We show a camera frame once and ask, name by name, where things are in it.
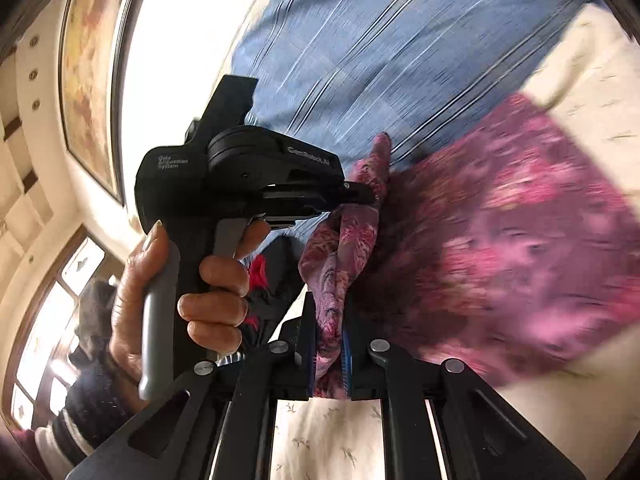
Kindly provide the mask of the dark striped sleeve forearm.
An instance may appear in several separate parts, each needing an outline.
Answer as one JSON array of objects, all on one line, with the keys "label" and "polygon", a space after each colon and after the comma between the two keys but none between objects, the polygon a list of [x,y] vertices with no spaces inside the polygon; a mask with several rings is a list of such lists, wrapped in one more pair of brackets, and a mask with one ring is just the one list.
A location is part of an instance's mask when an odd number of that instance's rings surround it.
[{"label": "dark striped sleeve forearm", "polygon": [[29,457],[48,479],[64,479],[136,414],[140,359],[120,362],[104,351],[83,367],[64,406],[27,437]]}]

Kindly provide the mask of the person left hand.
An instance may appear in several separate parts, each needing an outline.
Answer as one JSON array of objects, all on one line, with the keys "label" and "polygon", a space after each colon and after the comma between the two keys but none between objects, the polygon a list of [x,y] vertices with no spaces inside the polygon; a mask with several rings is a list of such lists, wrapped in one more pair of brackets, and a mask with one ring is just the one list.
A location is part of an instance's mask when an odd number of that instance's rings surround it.
[{"label": "person left hand", "polygon": [[[253,221],[244,231],[232,258],[209,256],[200,264],[208,292],[186,294],[177,301],[180,318],[188,322],[189,337],[201,347],[226,356],[239,349],[239,325],[248,312],[245,296],[250,278],[240,260],[260,245],[270,232],[262,220]],[[128,410],[137,413],[146,407],[138,397],[141,378],[143,296],[149,282],[168,259],[169,237],[162,222],[130,254],[116,292],[112,311],[112,336],[108,351],[119,369],[115,384]]]}]

